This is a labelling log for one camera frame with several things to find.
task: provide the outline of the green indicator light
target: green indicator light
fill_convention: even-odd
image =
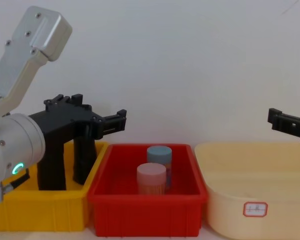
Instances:
[[[24,164],[22,162],[18,163],[17,165],[15,165],[15,167],[13,168],[12,170],[12,174],[13,175],[16,175],[20,169],[23,169],[24,168]]]

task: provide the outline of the cable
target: cable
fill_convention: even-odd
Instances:
[[[19,187],[21,184],[23,184],[25,181],[27,181],[30,178],[30,174],[29,174],[29,169],[27,168],[25,170],[25,174],[22,175],[21,177],[19,177],[18,179],[10,182],[11,186],[13,187],[13,189],[16,189],[17,187]]]

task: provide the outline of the gray cylinder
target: gray cylinder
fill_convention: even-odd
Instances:
[[[30,117],[12,114],[0,118],[0,182],[39,162],[45,138]]]

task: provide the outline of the label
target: label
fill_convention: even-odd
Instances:
[[[267,215],[268,204],[266,202],[248,201],[244,204],[243,215],[250,218],[263,218]]]

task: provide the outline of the white backdrop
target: white backdrop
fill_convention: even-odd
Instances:
[[[110,142],[299,141],[267,116],[300,117],[300,0],[0,0],[0,58],[31,5],[73,33],[14,112],[81,93],[100,115],[127,109]]]

